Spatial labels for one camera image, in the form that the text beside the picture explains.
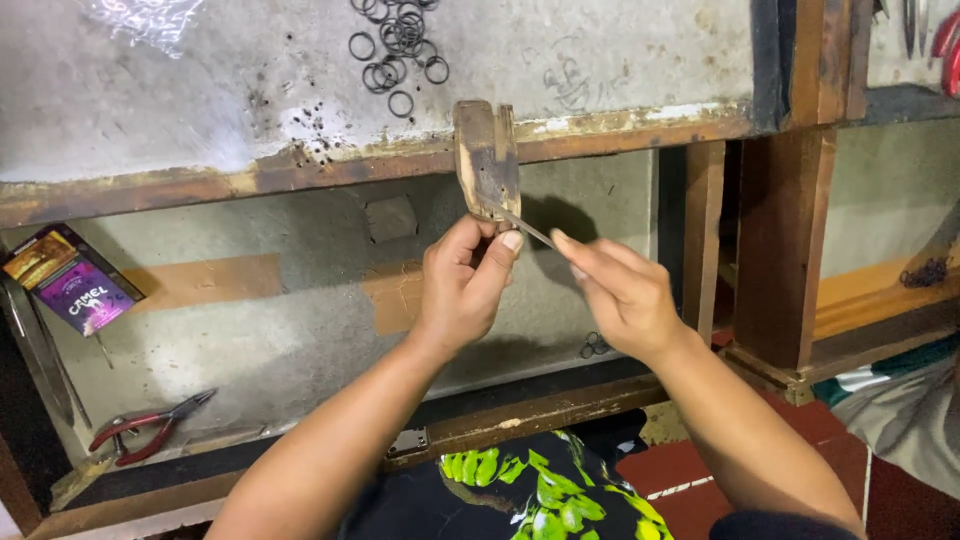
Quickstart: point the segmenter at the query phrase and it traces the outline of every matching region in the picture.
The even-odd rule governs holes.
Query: red-handled pliers
[[[117,460],[114,462],[117,467],[124,467],[130,465],[131,463],[143,461],[151,455],[159,452],[160,448],[163,446],[163,443],[170,438],[170,435],[173,433],[174,428],[180,420],[183,420],[193,411],[200,408],[200,405],[206,403],[206,401],[212,398],[216,393],[216,388],[207,390],[197,394],[196,396],[187,398],[185,401],[169,410],[144,414],[130,420],[123,418],[122,416],[117,417],[109,425],[97,433],[97,436],[94,437],[93,442],[90,443],[90,451],[96,452],[96,450],[103,446],[104,443],[110,439],[113,439],[113,442],[117,447],[117,454],[119,455]],[[141,426],[148,426],[150,424],[163,425],[160,426],[160,431],[156,434],[153,440],[147,443],[147,445],[140,450],[131,454],[130,451],[127,450],[127,446],[123,444],[123,440],[120,438],[120,433],[131,430],[135,432],[137,428]]]
[[[960,86],[960,39],[957,39],[957,27],[960,26],[960,9],[953,12],[940,24],[940,30],[933,40],[933,57],[944,59],[944,92],[954,97]]]

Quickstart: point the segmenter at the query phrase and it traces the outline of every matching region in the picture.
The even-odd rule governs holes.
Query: black t-shirt
[[[447,454],[383,475],[345,519],[341,540],[672,540],[657,510],[569,430]],[[737,512],[711,540],[853,540],[790,514]]]

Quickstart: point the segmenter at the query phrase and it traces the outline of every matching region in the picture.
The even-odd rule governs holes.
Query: camel logo
[[[89,290],[89,292],[84,293],[84,295],[74,301],[73,306],[68,309],[71,315],[79,315],[81,307],[90,307],[94,311],[100,311],[104,308],[104,303],[97,300],[97,297],[107,294],[107,290],[103,287],[94,287]]]

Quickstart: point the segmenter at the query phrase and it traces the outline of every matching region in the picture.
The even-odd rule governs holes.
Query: fingernail
[[[520,234],[520,231],[506,231],[503,236],[503,245],[507,246],[514,253],[520,251],[520,246],[523,245],[523,234]]]
[[[570,265],[570,272],[573,273],[573,277],[576,278],[577,280],[585,280],[588,277],[587,272],[584,272],[580,268],[577,268],[576,264]]]
[[[550,236],[553,238],[553,241],[558,244],[566,244],[570,241],[570,237],[560,229],[551,229]]]

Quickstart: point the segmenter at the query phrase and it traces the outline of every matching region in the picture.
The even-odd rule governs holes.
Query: metal hinge
[[[415,428],[413,430],[401,431],[396,436],[394,444],[390,445],[390,451],[387,457],[400,457],[407,454],[422,452],[430,446],[430,436],[426,428]]]

